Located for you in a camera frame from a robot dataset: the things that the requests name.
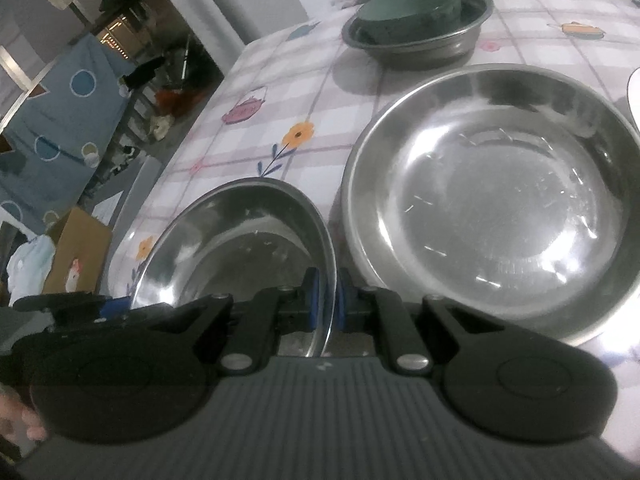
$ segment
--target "metal bowl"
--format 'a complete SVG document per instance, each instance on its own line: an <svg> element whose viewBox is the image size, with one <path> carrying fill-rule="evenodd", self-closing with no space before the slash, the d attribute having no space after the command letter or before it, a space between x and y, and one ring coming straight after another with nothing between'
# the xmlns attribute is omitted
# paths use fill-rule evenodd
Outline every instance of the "metal bowl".
<svg viewBox="0 0 640 480"><path fill-rule="evenodd" d="M419 70L443 65L471 52L476 46L481 25L494 12L492 0L460 0L459 28L434 38L399 44L376 44L363 30L357 13L344 24L342 39L360 48L380 63L399 70Z"/></svg>
<svg viewBox="0 0 640 480"><path fill-rule="evenodd" d="M438 76L351 152L355 263L405 301L440 294L580 344L638 296L639 142L609 102L549 70Z"/></svg>
<svg viewBox="0 0 640 480"><path fill-rule="evenodd" d="M308 267L321 275L318 326L294 345L311 356L320 355L331 329L337 273L331 238L295 187L244 178L196 200L162 233L143 264L132 308L180 306L221 293L247 301L263 288L298 286Z"/></svg>

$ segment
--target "printed orange flower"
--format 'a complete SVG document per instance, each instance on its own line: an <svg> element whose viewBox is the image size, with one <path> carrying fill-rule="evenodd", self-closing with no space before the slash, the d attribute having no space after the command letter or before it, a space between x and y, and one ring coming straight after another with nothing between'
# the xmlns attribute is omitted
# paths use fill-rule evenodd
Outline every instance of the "printed orange flower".
<svg viewBox="0 0 640 480"><path fill-rule="evenodd" d="M308 121L304 123L294 124L287 132L287 135L282 137L282 145L288 148L297 148L300 144L307 142L314 136L314 124Z"/></svg>
<svg viewBox="0 0 640 480"><path fill-rule="evenodd" d="M145 238L140 242L138 246L138 254L136 254L136 261L139 262L141 260L146 260L146 257L149 256L151 249L154 246L154 238L150 236L149 238Z"/></svg>

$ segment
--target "cardboard box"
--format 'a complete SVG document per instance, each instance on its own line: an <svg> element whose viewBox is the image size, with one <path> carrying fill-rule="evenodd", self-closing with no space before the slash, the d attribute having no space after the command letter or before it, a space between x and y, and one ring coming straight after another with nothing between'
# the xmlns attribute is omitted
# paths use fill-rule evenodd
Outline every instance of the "cardboard box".
<svg viewBox="0 0 640 480"><path fill-rule="evenodd" d="M42 293L72 292L67 286L72 267L78 269L75 290L94 292L102 275L111 230L75 207L50 227L47 235L56 246L56 255Z"/></svg>

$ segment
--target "green plastic bowl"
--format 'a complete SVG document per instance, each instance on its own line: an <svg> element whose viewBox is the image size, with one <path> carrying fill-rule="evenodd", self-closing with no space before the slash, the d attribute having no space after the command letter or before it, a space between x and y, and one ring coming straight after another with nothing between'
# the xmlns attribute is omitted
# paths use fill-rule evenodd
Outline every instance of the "green plastic bowl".
<svg viewBox="0 0 640 480"><path fill-rule="evenodd" d="M460 0L371 0L356 18L377 44L441 36L460 26Z"/></svg>

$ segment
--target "ribbed black surface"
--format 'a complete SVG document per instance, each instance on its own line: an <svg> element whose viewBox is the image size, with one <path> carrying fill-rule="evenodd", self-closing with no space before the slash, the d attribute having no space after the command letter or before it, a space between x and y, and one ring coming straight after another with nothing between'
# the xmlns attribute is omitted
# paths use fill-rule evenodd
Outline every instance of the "ribbed black surface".
<svg viewBox="0 0 640 480"><path fill-rule="evenodd" d="M377 358L273 358L222 381L179 428L126 446L52 438L19 467L33 480L616 480L632 466L596 438L554 447L496 440L427 381Z"/></svg>

